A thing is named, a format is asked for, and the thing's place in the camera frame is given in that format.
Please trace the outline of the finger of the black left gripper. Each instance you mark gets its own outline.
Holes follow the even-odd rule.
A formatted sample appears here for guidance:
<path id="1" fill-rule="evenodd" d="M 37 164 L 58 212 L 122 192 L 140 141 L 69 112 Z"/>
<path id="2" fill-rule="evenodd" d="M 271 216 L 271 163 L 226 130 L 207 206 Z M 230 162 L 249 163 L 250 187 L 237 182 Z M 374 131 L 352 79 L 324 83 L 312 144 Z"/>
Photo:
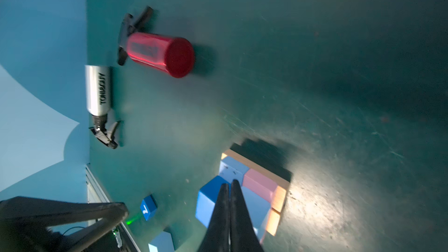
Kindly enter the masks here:
<path id="1" fill-rule="evenodd" d="M 1 201 L 3 252 L 110 252 L 105 237 L 89 225 L 88 203 L 17 196 Z"/>

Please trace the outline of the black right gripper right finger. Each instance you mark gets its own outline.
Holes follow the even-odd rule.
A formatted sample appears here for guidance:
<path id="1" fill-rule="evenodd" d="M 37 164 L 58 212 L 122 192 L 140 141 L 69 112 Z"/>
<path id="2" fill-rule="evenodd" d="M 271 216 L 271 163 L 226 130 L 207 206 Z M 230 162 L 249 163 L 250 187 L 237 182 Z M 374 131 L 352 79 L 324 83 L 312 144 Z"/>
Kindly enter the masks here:
<path id="1" fill-rule="evenodd" d="M 263 252 L 253 229 L 249 212 L 238 180 L 231 183 L 230 193 L 231 252 Z"/>

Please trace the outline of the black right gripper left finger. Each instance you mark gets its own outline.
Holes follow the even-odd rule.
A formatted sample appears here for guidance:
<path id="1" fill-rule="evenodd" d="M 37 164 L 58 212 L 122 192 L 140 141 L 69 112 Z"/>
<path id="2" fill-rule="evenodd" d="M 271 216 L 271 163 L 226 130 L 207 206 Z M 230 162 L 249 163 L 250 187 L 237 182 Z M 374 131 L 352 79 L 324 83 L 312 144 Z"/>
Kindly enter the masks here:
<path id="1" fill-rule="evenodd" d="M 211 220 L 198 252 L 230 251 L 230 192 L 229 185 L 220 187 Z"/>

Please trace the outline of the light blue long block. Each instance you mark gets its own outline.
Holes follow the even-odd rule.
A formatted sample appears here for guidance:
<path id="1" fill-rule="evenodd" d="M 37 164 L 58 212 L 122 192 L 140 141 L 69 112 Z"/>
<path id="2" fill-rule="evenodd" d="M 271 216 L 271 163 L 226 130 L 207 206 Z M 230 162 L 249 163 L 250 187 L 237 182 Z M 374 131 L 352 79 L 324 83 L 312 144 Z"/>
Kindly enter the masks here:
<path id="1" fill-rule="evenodd" d="M 254 233 L 260 244 L 262 244 L 267 232 L 267 223 L 271 213 L 271 204 L 247 187 L 242 187 L 241 189 Z"/>

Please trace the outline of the natural wood block 51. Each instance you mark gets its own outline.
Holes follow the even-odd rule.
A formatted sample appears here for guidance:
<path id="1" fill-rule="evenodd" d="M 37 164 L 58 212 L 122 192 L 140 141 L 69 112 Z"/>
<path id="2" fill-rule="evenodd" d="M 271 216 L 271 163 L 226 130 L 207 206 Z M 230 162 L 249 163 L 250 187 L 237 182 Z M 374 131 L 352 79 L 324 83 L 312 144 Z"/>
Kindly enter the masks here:
<path id="1" fill-rule="evenodd" d="M 275 209 L 271 209 L 269 212 L 269 218 L 266 225 L 266 232 L 270 235 L 275 236 L 280 224 L 281 214 Z"/>

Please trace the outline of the dark blue wooden cube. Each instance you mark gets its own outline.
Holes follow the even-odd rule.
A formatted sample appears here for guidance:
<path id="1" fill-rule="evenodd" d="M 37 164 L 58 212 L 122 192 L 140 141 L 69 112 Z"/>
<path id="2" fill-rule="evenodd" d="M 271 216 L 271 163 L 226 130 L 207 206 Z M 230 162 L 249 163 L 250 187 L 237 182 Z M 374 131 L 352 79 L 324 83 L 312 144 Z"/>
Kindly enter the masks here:
<path id="1" fill-rule="evenodd" d="M 220 176 L 215 176 L 198 192 L 195 217 L 208 228 L 212 213 L 218 199 L 218 194 L 222 184 L 229 184 Z"/>

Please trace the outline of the pink wooden block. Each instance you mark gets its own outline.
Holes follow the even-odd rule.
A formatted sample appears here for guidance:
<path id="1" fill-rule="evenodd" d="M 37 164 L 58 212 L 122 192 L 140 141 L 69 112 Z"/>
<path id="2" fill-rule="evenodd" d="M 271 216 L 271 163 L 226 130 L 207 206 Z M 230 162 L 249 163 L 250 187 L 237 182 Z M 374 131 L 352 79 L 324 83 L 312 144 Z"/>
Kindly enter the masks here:
<path id="1" fill-rule="evenodd" d="M 260 172 L 249 169 L 244 175 L 243 187 L 248 188 L 271 204 L 275 198 L 278 185 Z"/>

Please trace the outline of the natural wood block 62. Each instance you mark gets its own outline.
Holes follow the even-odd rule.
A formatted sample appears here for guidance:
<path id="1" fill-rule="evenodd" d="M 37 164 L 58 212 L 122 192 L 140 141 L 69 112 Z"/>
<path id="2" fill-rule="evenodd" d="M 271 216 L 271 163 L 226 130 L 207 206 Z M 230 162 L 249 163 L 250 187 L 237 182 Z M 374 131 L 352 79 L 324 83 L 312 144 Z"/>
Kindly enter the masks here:
<path id="1" fill-rule="evenodd" d="M 255 162 L 249 160 L 248 158 L 236 153 L 235 151 L 232 151 L 231 149 L 225 151 L 222 156 L 221 156 L 221 160 L 224 159 L 225 157 L 230 156 L 232 158 L 234 158 L 235 160 L 245 164 L 247 167 L 249 167 L 250 169 L 254 169 L 258 172 L 260 172 L 261 174 L 263 174 L 264 176 L 270 178 L 271 180 L 273 180 L 277 185 L 277 191 L 275 194 L 275 198 L 273 200 L 273 202 L 271 203 L 271 208 L 275 209 L 276 211 L 278 211 L 279 213 L 282 212 L 282 209 L 284 207 L 285 204 L 285 199 L 287 196 L 287 192 L 289 190 L 289 186 L 290 183 L 283 179 L 282 177 L 274 174 L 273 172 L 271 172 L 270 170 L 256 164 Z"/>

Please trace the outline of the light blue wooden cube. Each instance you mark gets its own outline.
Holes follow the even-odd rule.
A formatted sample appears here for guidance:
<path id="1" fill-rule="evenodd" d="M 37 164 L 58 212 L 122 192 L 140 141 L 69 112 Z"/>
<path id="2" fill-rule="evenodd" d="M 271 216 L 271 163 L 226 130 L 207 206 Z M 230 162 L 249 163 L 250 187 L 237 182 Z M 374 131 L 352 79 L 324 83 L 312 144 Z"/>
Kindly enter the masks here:
<path id="1" fill-rule="evenodd" d="M 242 186 L 245 174 L 249 169 L 245 164 L 227 156 L 220 162 L 218 175 L 229 183 L 237 180 Z"/>

